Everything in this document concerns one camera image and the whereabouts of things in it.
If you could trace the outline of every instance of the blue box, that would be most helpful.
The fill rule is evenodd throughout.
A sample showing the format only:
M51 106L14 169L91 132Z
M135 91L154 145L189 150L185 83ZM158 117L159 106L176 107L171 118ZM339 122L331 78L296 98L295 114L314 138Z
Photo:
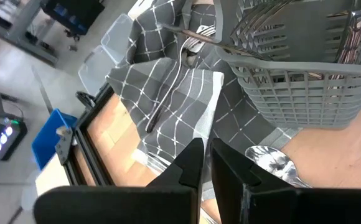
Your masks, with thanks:
M46 163L56 153L55 146L60 140L60 136L56 134L56 129L63 125L66 128L72 128L76 122L76 117L61 113L59 109L55 109L52 112L44 127L42 127L32 142L32 152L40 170L45 167Z

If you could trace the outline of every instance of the gray floor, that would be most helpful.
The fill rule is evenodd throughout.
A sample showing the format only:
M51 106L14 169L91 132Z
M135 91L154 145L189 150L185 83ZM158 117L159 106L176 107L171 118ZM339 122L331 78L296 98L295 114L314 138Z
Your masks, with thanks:
M0 92L22 100L18 107L23 111L28 134L21 142L11 159L0 162L0 223L7 223L21 206L23 191L32 186L35 179L34 156L31 142L49 117L34 73L41 78L49 100L54 108L62 112L80 116L83 106L75 98L75 92L85 91L77 71L85 57L93 50L113 21L127 13L136 0L106 0L106 9L78 43L78 52L67 51L72 40L66 39L64 28L55 24L45 39L59 51L57 68L25 54L0 41ZM21 114L13 105L5 104L13 113ZM15 223L34 223L31 211L21 213Z

